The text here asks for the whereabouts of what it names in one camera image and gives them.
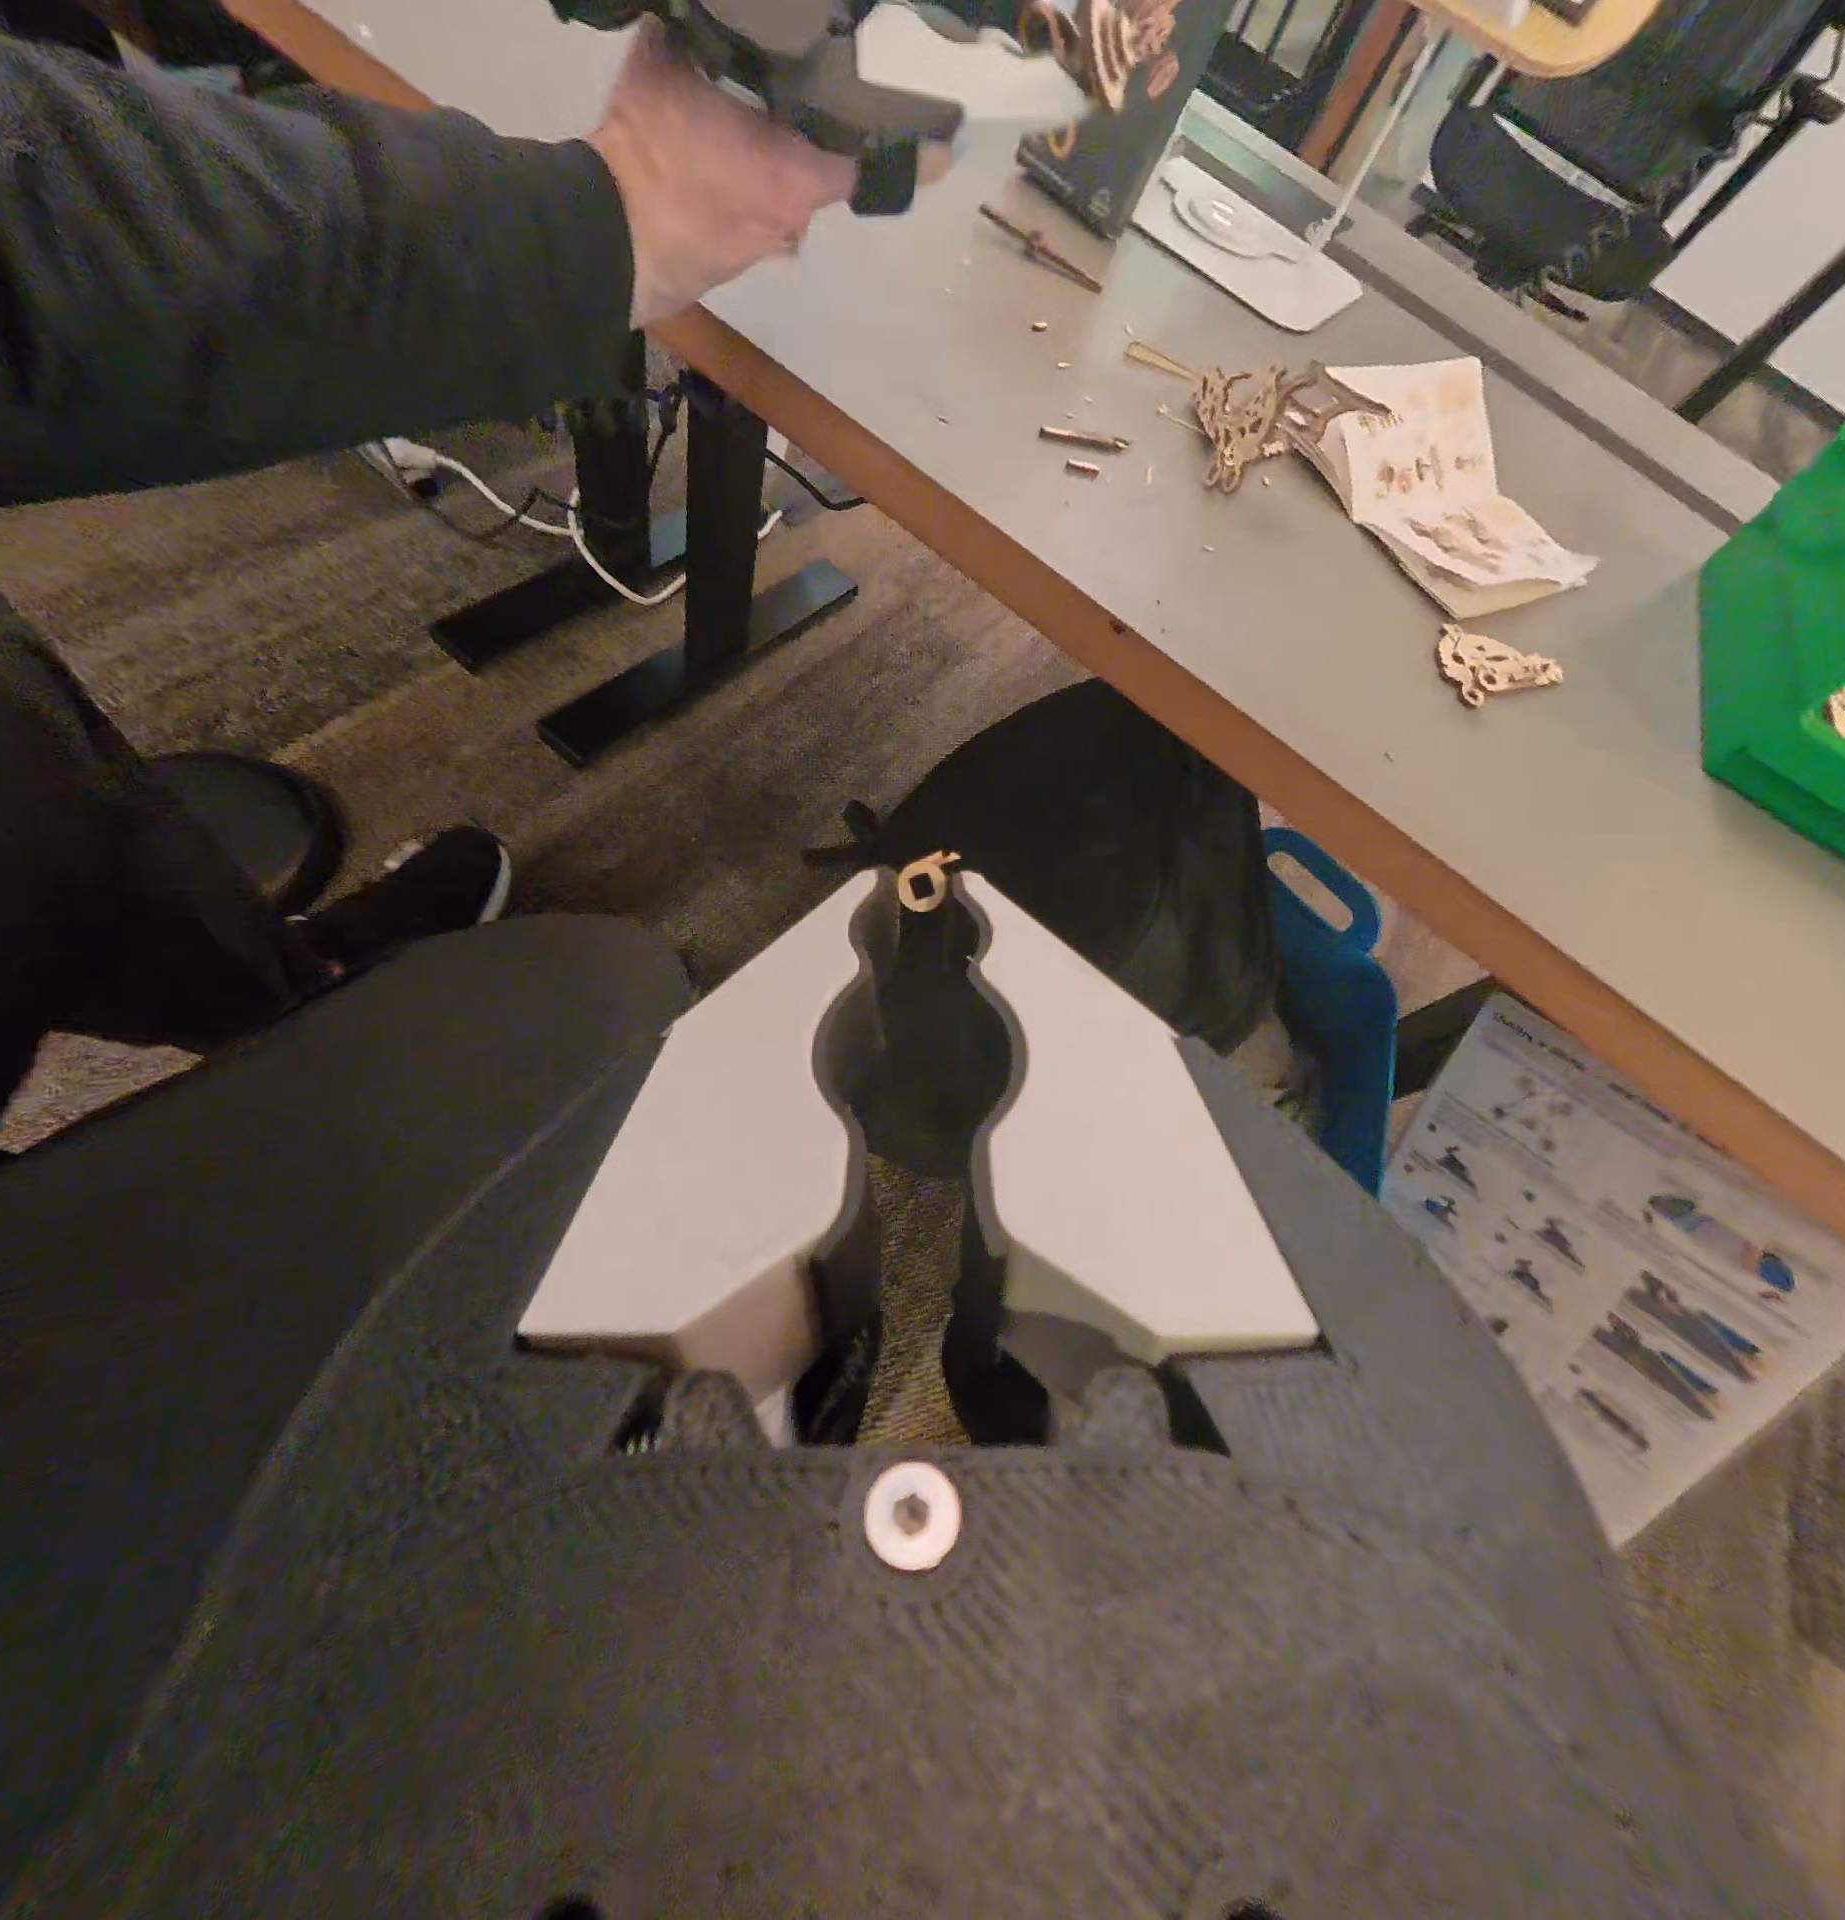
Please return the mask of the person's left hand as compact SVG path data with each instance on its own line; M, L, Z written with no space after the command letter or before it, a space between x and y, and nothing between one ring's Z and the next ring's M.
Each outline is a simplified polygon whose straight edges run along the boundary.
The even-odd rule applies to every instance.
M585 138L629 235L629 325L679 319L770 259L800 251L814 217L849 203L861 164L735 104L667 48L627 37L614 92Z

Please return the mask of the person's left leg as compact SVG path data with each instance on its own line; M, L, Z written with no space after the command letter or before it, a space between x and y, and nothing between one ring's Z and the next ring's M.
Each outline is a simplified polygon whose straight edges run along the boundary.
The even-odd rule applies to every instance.
M328 981L0 600L0 1115L48 1038L211 1051Z

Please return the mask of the wooden model assembly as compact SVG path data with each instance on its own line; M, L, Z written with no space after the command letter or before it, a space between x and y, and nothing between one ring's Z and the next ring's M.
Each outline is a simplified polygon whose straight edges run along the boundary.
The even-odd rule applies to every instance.
M1204 484L1236 493L1247 470L1282 454L1319 454L1335 418L1391 426L1395 413L1354 392L1335 373L1269 363L1262 373L1201 367L1193 377L1193 418L1209 444Z

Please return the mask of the black table leg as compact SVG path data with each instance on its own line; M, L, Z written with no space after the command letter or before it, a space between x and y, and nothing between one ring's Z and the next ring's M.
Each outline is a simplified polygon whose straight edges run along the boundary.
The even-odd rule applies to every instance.
M683 377L689 475L679 518L679 641L614 675L537 725L565 762L590 768L629 734L696 708L776 647L855 604L817 560L758 590L767 423L702 377Z
M561 555L431 628L431 641L464 675L581 615L651 611L679 590L683 518L651 518L651 478L679 423L679 397L649 388L646 334L629 336L611 392L565 405L559 418L576 452L576 493L559 521Z

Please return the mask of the black shoe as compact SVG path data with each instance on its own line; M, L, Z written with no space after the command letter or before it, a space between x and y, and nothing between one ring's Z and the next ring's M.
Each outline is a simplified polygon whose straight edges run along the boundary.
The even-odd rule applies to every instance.
M294 927L307 953L348 977L406 947L503 920L512 854L479 827L455 827L406 844L380 875Z

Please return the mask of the black bag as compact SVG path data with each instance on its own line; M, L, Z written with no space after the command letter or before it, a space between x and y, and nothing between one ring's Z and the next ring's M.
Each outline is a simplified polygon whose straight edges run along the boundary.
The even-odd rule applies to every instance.
M1174 1034L1236 1056L1273 1013L1260 798L1102 680L969 734L889 811L849 801L810 867L959 854Z

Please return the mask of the printed instruction sheet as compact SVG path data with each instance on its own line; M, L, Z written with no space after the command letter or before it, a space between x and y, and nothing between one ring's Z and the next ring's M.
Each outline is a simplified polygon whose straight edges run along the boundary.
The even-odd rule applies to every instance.
M1497 1337L1609 1544L1845 1356L1845 1243L1509 993L1423 1093L1384 1210Z

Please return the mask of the white stand base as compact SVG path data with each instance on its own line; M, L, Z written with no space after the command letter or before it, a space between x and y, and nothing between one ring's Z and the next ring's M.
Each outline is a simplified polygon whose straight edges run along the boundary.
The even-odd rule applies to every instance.
M1428 40L1407 83L1395 92L1378 132L1371 138L1358 171L1341 184L1333 213L1308 224L1304 235L1282 227L1262 203L1251 203L1239 187L1209 171L1187 153L1161 164L1158 184L1150 184L1137 203L1132 227L1277 334L1319 334L1365 297L1365 282L1343 272L1329 248L1350 224L1377 157L1415 108L1415 96L1442 42L1447 32Z

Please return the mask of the black office chair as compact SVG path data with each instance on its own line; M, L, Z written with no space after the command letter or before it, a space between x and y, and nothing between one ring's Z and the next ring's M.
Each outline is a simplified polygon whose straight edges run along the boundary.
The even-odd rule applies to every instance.
M1655 5L1576 78L1466 83L1407 233L1550 315L1635 303L1806 131L1833 127L1845 5Z

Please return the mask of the green plastic bin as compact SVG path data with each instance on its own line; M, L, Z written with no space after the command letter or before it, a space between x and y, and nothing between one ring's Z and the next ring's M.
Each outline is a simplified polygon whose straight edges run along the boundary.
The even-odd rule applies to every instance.
M1704 774L1845 860L1845 426L1700 566Z

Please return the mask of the dark wooden axle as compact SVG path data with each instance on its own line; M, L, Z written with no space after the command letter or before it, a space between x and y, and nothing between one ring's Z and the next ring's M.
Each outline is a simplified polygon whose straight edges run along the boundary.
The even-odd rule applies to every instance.
M1040 272L1047 272L1047 273L1064 280L1067 286L1079 286L1096 297L1102 295L1102 280L1090 273L1085 265L1071 264L1067 255L1061 255L1037 227L1020 227L1018 221L1007 221L994 203L978 203L978 217L999 238L1007 238L1018 248L1018 255L1024 255L1031 265L1040 265Z

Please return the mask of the person's left forearm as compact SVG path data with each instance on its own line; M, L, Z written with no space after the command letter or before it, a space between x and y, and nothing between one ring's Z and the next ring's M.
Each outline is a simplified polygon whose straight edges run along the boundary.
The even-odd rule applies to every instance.
M537 416L619 373L629 295L578 138L0 37L0 508Z

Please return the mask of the black round floor base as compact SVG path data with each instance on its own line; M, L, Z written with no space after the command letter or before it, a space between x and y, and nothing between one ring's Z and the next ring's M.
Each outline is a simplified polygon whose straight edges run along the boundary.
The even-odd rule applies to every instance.
M307 914L323 901L353 849L328 781L232 750L158 757L150 772L281 914Z

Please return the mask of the ornate flat wooden part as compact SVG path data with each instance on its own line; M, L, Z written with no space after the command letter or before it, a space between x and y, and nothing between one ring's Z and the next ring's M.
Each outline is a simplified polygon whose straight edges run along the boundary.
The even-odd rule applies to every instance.
M1561 662L1511 648L1459 621L1442 621L1436 667L1437 680L1451 685L1468 714L1481 714L1487 706L1511 693L1562 685Z

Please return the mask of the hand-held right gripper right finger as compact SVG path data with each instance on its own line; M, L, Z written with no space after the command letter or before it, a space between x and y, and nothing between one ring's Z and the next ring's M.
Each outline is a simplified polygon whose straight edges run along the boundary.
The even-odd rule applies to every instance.
M1179 1041L978 871L969 993L1003 1085L969 1137L943 1378L969 1436L1053 1444L1097 1378L1150 1388L1163 1449L1223 1449L1193 1361L1308 1356L1322 1325Z

